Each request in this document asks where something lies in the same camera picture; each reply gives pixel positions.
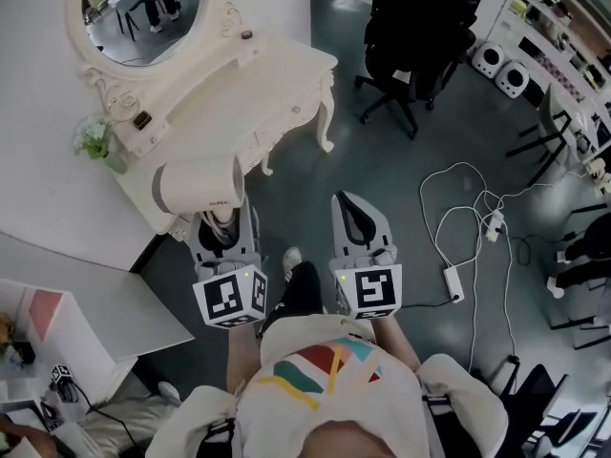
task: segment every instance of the white carved vanity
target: white carved vanity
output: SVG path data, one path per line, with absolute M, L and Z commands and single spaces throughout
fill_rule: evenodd
M 80 2 L 67 0 L 68 28 L 84 60 L 81 74 L 98 87 L 125 148 L 129 169 L 116 181 L 158 233 L 183 240 L 190 222 L 153 200 L 153 175 L 168 161 L 233 153 L 245 173 L 261 163 L 271 175 L 274 146 L 317 113 L 318 142 L 326 152 L 333 148 L 327 130 L 335 57 L 286 37 L 245 38 L 248 29 L 229 0 L 200 0 L 191 30 L 156 64 L 128 67 L 90 40 L 75 11 Z M 132 121 L 143 111 L 152 120 L 139 131 Z

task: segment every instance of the concrete floor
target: concrete floor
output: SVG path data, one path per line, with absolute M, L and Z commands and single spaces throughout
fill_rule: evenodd
M 96 46 L 103 46 L 103 53 L 113 61 L 127 66 L 146 66 L 157 60 L 172 45 L 178 43 L 190 30 L 195 21 L 200 0 L 177 0 L 181 4 L 180 19 L 171 22 L 170 17 L 164 14 L 158 6 L 159 19 L 163 31 L 150 32 L 150 23 L 146 16 L 144 4 L 139 5 L 130 15 L 136 22 L 139 30 L 134 29 L 133 41 L 127 28 L 125 12 L 135 5 L 138 0 L 121 0 L 117 9 L 121 15 L 123 30 L 121 33 L 115 9 L 107 7 L 101 18 L 94 24 L 87 26 L 87 33 Z
M 364 72 L 363 34 L 369 21 L 369 6 L 354 0 L 312 0 L 313 46 L 336 55 L 335 116 L 329 138 L 335 149 L 326 155 L 315 140 L 315 123 L 288 134 L 271 155 L 272 177 L 255 169 L 246 179 L 247 193 L 256 206 L 262 227 L 262 249 L 269 261 L 263 267 L 270 278 L 269 303 L 282 292 L 281 256 L 298 245 L 321 273 L 327 306 L 334 300 L 327 262 L 333 256 L 330 198 L 337 190 L 348 190 L 366 198 L 389 219 L 399 261 L 404 270 L 404 303 L 437 303 L 447 299 L 442 276 L 445 268 L 422 218 L 418 189 L 434 171 L 457 161 L 476 166 L 497 193 L 519 192 L 537 169 L 541 151 L 505 157 L 517 144 L 517 133 L 537 120 L 537 111 L 523 98 L 509 99 L 487 78 L 469 66 L 461 67 L 447 89 L 438 96 L 434 112 L 423 103 L 412 109 L 420 122 L 415 141 L 405 134 L 405 119 L 391 105 L 371 116 L 368 126 L 358 115 L 380 94 L 364 86 L 352 87 L 354 75 Z M 541 181 L 554 180 L 556 172 Z M 436 226 L 455 205 L 473 203 L 481 185 L 466 167 L 436 177 L 425 189 L 430 223 Z M 558 239 L 566 232 L 585 229 L 589 215 L 572 216 L 570 210 L 595 202 L 593 187 L 586 179 L 568 176 L 554 189 L 537 188 L 520 198 L 506 200 L 505 217 L 511 236 L 540 234 Z M 456 213 L 444 223 L 440 245 L 453 262 L 472 256 L 476 227 L 468 212 Z M 545 364 L 557 382 L 571 375 L 553 413 L 562 416 L 578 407 L 601 410 L 605 389 L 611 380 L 610 343 L 574 351 L 575 342 L 603 336 L 598 331 L 551 331 L 550 323 L 564 322 L 567 315 L 590 315 L 599 292 L 586 286 L 570 290 L 555 301 L 544 281 L 553 270 L 557 247 L 532 239 L 530 265 L 512 267 L 508 312 L 522 360 L 519 380 L 538 363 Z M 516 258 L 517 242 L 512 242 Z M 486 376 L 496 375 L 503 386 L 509 368 L 497 373 L 511 352 L 503 315 L 503 288 L 509 262 L 506 239 L 485 243 L 478 264 L 477 338 L 474 366 Z M 406 309 L 397 319 L 421 359 L 443 352 L 467 366 L 472 340 L 474 294 L 473 264 L 459 268 L 466 300 L 441 308 Z M 183 396 L 196 385 L 224 385 L 226 333 L 206 327 L 199 313 L 191 284 L 196 281 L 189 251 L 172 239 L 160 247 L 145 267 L 143 278 L 195 336 L 191 343 L 141 359 L 138 366 L 174 383 Z M 558 456 L 577 456 L 587 433 L 561 448 Z

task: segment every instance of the white sneaker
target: white sneaker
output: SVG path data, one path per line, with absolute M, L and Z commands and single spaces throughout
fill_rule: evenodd
M 182 404 L 179 391 L 169 382 L 159 382 L 157 388 L 159 390 L 159 395 L 166 401 L 177 405 Z
M 558 251 L 556 253 L 556 263 L 571 264 L 571 261 L 566 259 L 566 251 Z
M 290 281 L 293 268 L 300 264 L 304 259 L 299 248 L 292 246 L 286 250 L 283 256 L 284 279 Z
M 547 279 L 547 289 L 552 292 L 554 299 L 564 297 L 564 289 L 556 286 L 556 279 L 554 277 Z

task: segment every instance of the curved table leg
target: curved table leg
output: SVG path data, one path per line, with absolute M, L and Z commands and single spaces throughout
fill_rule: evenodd
M 321 109 L 318 114 L 318 131 L 316 132 L 318 144 L 320 144 L 321 148 L 323 148 L 326 153 L 329 153 L 334 146 L 334 144 L 327 139 L 328 126 L 331 124 L 333 112 L 335 111 L 335 101 L 331 93 L 332 86 L 333 73 L 329 73 L 323 78 Z
M 269 153 L 267 153 L 261 160 L 261 171 L 263 172 L 264 175 L 267 175 L 268 177 L 270 177 L 271 174 L 274 173 L 274 170 L 268 168 L 267 166 L 268 163 L 269 163 Z

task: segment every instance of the round mirror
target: round mirror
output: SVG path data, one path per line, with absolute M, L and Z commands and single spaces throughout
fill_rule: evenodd
M 200 0 L 82 0 L 85 29 L 94 45 L 126 66 L 169 58 L 191 30 Z

